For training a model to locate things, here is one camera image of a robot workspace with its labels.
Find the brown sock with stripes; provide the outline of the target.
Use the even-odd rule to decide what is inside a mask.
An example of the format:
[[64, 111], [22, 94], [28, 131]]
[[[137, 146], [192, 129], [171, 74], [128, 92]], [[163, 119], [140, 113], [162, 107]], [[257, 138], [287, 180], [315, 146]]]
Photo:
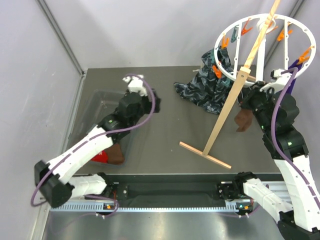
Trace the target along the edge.
[[234, 121], [237, 124], [237, 132], [245, 132], [249, 129], [253, 121], [253, 112], [249, 109], [241, 109], [235, 116]]

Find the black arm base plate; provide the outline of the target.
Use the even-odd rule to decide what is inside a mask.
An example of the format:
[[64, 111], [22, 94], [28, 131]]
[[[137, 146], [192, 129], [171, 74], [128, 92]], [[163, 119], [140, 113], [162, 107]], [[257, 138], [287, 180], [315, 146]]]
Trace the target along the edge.
[[102, 193], [105, 197], [114, 197], [119, 201], [128, 201], [138, 197], [207, 197], [210, 200], [243, 199], [244, 194], [231, 183], [217, 182], [122, 182], [113, 183]]

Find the dark patterned sock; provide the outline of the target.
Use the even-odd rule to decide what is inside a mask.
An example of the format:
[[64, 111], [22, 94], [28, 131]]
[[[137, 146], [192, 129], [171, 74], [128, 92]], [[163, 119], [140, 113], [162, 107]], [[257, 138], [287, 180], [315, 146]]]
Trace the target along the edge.
[[201, 56], [202, 66], [188, 83], [173, 84], [177, 94], [204, 111], [218, 115], [226, 102], [233, 81], [225, 75], [218, 76], [213, 67], [217, 67], [214, 50], [211, 49]]

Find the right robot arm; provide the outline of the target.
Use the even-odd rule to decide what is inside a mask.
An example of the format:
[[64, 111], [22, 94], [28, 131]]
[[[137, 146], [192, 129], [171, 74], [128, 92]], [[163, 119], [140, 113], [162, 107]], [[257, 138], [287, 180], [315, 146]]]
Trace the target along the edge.
[[318, 240], [320, 238], [320, 194], [310, 168], [309, 150], [303, 135], [294, 127], [300, 113], [295, 98], [288, 93], [299, 69], [292, 67], [273, 73], [286, 83], [258, 81], [239, 102], [250, 111], [262, 132], [264, 146], [280, 170], [290, 202], [270, 190], [252, 172], [240, 172], [232, 181], [239, 198], [255, 200], [275, 221], [285, 240]]

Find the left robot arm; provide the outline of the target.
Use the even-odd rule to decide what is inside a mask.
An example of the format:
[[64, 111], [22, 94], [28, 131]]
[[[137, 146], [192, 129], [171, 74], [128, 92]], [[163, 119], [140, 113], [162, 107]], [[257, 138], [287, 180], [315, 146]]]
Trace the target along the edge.
[[122, 79], [127, 89], [115, 110], [77, 143], [59, 156], [34, 165], [35, 190], [30, 204], [41, 193], [44, 201], [58, 208], [78, 197], [109, 198], [114, 191], [103, 173], [76, 176], [76, 172], [104, 150], [118, 144], [131, 131], [145, 125], [160, 112], [161, 99], [142, 74], [129, 73]]

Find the white round sock hanger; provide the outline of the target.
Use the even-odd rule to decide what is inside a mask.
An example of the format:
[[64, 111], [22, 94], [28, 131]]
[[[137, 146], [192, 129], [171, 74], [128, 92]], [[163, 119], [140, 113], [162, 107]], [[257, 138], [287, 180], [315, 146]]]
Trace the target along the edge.
[[[259, 21], [256, 24], [257, 30], [260, 32], [259, 28], [261, 28], [264, 24], [263, 18], [267, 16], [267, 13], [261, 13], [261, 14], [256, 14], [256, 15], [250, 15], [248, 17], [242, 18], [237, 20], [236, 22], [232, 23], [229, 25], [225, 30], [222, 31], [222, 33], [219, 35], [217, 38], [215, 45], [214, 45], [214, 59], [216, 61], [217, 67], [220, 69], [222, 72], [222, 75], [230, 78], [232, 81], [236, 80], [237, 73], [240, 71], [238, 70], [238, 61], [239, 61], [239, 52], [240, 52], [240, 44], [241, 44], [241, 39], [242, 37], [250, 31], [249, 28], [247, 28], [248, 22], [254, 19], [258, 19]], [[268, 30], [266, 32], [266, 35], [271, 33], [274, 29], [277, 28], [276, 25], [276, 20], [282, 20], [284, 25], [283, 25], [283, 30], [279, 33], [277, 37], [277, 41], [283, 41], [284, 42], [284, 53], [283, 53], [283, 61], [284, 61], [284, 68], [287, 70], [289, 67], [289, 47], [288, 47], [288, 39], [289, 39], [289, 30], [288, 26], [290, 25], [295, 25], [298, 28], [300, 28], [304, 34], [307, 35], [310, 46], [313, 46], [313, 49], [311, 50], [311, 53], [309, 54], [310, 58], [302, 63], [302, 68], [298, 70], [296, 73], [296, 76], [299, 77], [301, 74], [305, 72], [305, 70], [309, 67], [309, 65], [312, 63], [315, 54], [316, 54], [316, 40], [312, 32], [301, 22], [298, 20], [295, 20], [289, 16], [284, 16], [280, 14], [275, 14], [272, 22], [270, 22], [270, 25], [268, 26]], [[226, 70], [223, 66], [221, 61], [218, 58], [218, 50], [223, 50], [228, 47], [228, 44], [230, 42], [230, 39], [227, 37], [227, 33], [231, 30], [234, 29], [235, 26], [238, 26], [238, 32], [237, 32], [237, 40], [236, 42], [236, 47], [235, 47], [235, 56], [234, 56], [234, 67], [232, 71]], [[255, 77], [248, 76], [247, 80], [245, 81], [245, 86], [252, 86], [254, 83], [261, 81], [263, 79], [263, 73], [264, 73], [264, 63], [265, 63], [265, 53], [266, 53], [266, 35], [265, 38], [263, 39], [263, 42], [261, 43], [258, 52], [255, 56], [254, 59], [257, 59], [257, 64], [256, 64], [256, 75]]]

